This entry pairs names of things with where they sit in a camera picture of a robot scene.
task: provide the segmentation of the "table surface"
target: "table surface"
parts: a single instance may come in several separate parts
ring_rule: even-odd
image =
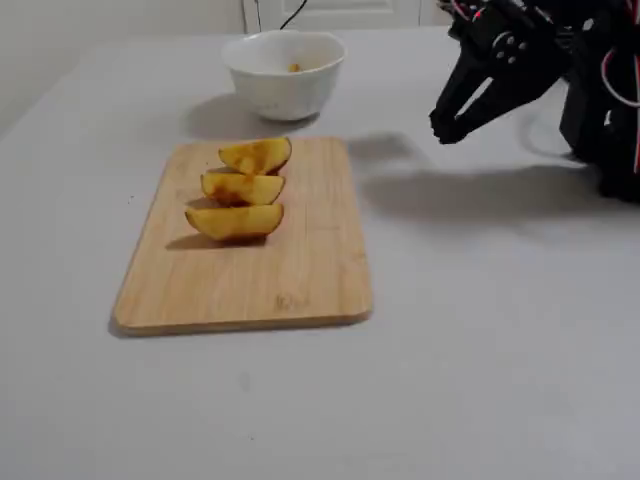
[[[88,55],[0,142],[0,477],[640,476],[640,214],[563,160],[563,87],[431,134],[445,30],[342,33],[322,115],[264,123],[229,37]],[[341,329],[119,338],[110,310],[181,142],[349,145],[375,313]]]

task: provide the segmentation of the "cutting board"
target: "cutting board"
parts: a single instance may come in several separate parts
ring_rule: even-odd
[[[343,142],[292,139],[280,175],[285,208],[263,243],[225,246],[187,223],[211,207],[200,175],[222,168],[228,142],[185,145],[169,159],[113,310],[131,335],[302,328],[363,320],[369,269]]]

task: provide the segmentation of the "browned apple flesh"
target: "browned apple flesh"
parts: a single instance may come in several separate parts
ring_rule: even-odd
[[[264,238],[282,222],[280,204],[241,208],[188,208],[189,224],[200,233],[219,242]]]
[[[274,175],[291,158],[291,141],[287,137],[267,138],[219,150],[220,160],[245,175]]]
[[[205,173],[200,177],[202,192],[225,207],[270,205],[276,201],[285,180],[267,175]]]

